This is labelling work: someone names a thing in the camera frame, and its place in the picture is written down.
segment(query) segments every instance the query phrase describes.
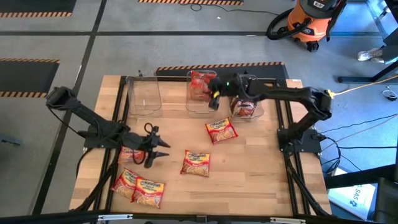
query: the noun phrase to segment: yellow and black hazard tape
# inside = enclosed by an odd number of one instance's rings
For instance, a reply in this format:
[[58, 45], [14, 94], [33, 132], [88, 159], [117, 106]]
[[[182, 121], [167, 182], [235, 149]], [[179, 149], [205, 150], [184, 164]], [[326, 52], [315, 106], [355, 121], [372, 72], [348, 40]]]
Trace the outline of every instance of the yellow and black hazard tape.
[[71, 12], [0, 12], [1, 18], [13, 17], [69, 17]]
[[51, 62], [60, 63], [59, 59], [0, 58], [0, 62]]
[[207, 5], [228, 5], [241, 6], [243, 1], [240, 0], [138, 0], [141, 3], [181, 3], [181, 4], [207, 4]]
[[0, 91], [0, 97], [45, 98], [45, 96], [47, 96], [47, 93]]
[[247, 66], [269, 66], [284, 65], [284, 62], [254, 62], [254, 63], [229, 63], [218, 65], [192, 65], [192, 66], [175, 66], [175, 67], [159, 67], [157, 70], [186, 70], [186, 69], [208, 69], [208, 68], [229, 68], [229, 67], [247, 67]]

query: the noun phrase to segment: wooden tabletop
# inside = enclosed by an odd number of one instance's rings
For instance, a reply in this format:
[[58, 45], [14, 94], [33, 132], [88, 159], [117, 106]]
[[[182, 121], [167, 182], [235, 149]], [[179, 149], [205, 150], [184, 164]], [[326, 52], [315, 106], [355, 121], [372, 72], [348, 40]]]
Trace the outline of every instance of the wooden tabletop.
[[[104, 76], [95, 112], [111, 119], [118, 92], [120, 76]], [[290, 87], [301, 87], [300, 80], [287, 80]], [[274, 100], [264, 100], [264, 114], [252, 122], [232, 120], [238, 138], [212, 145], [205, 124], [227, 117], [228, 102], [223, 98], [219, 110], [212, 118], [192, 118], [186, 110], [184, 82], [159, 82], [162, 97], [162, 115], [158, 118], [134, 118], [127, 124], [132, 131], [144, 134], [144, 124], [159, 126], [162, 139], [170, 149], [158, 147], [158, 151], [170, 156], [154, 161], [150, 169], [142, 165], [119, 166], [137, 172], [142, 177], [165, 183], [161, 209], [130, 203], [114, 194], [111, 211], [126, 213], [167, 213], [206, 215], [258, 215], [292, 216], [285, 164], [279, 152], [276, 131], [278, 119]], [[295, 121], [307, 113], [299, 103], [291, 103]], [[285, 126], [287, 118], [284, 106]], [[185, 150], [211, 154], [210, 176], [181, 175]], [[95, 149], [81, 163], [70, 208], [79, 206], [93, 190], [100, 175], [104, 150]], [[305, 183], [318, 203], [331, 213], [322, 170], [318, 158], [301, 153]], [[100, 208], [104, 208], [107, 189], [104, 187]], [[303, 213], [299, 188], [296, 186], [299, 211]]]

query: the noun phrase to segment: orange shop vacuum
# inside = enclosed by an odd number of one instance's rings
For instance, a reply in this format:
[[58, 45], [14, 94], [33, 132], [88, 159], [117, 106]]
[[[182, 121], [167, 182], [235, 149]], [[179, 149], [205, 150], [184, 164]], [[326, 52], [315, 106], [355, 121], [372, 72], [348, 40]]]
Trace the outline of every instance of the orange shop vacuum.
[[[347, 0], [297, 0], [293, 9], [278, 15], [267, 29], [270, 40], [293, 37], [295, 42], [307, 44], [307, 50], [316, 52], [318, 40], [326, 36], [330, 40], [330, 31], [337, 18], [347, 5]], [[275, 25], [287, 17], [287, 26], [273, 32]]]

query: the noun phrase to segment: vacuum hose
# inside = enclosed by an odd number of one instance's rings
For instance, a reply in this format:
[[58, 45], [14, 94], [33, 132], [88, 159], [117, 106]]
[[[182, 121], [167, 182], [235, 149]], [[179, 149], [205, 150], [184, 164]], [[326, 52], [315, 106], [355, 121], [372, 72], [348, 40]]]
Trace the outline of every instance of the vacuum hose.
[[272, 30], [274, 29], [274, 27], [276, 26], [276, 24], [278, 22], [280, 22], [282, 19], [284, 19], [285, 17], [287, 17], [291, 12], [293, 11], [293, 9], [289, 9], [288, 11], [283, 12], [282, 14], [278, 15], [270, 24], [269, 27], [267, 29], [267, 37], [270, 40], [281, 40], [281, 39], [285, 39], [288, 37], [291, 37], [293, 35], [298, 34], [299, 32], [303, 31], [305, 28], [308, 27], [308, 25], [310, 25], [311, 23], [311, 18], [305, 18], [304, 22], [302, 24], [300, 24], [299, 26], [297, 26], [294, 30], [290, 30], [287, 32], [284, 32], [282, 34], [275, 34], [272, 33]]

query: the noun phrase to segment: transparent container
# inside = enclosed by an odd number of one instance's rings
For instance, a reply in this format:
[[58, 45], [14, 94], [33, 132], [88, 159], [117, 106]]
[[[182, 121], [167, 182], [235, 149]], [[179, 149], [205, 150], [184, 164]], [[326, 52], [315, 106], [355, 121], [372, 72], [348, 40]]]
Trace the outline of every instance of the transparent container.
[[129, 113], [132, 117], [162, 115], [162, 99], [154, 73], [141, 72], [126, 77]]
[[203, 92], [207, 83], [216, 77], [214, 71], [189, 71], [187, 73], [187, 102], [186, 108], [192, 118], [212, 118], [215, 110], [209, 108], [210, 95]]
[[[241, 79], [257, 80], [255, 75], [239, 75]], [[234, 122], [250, 122], [257, 120], [264, 114], [261, 102], [242, 100], [237, 97], [229, 97], [229, 112]]]

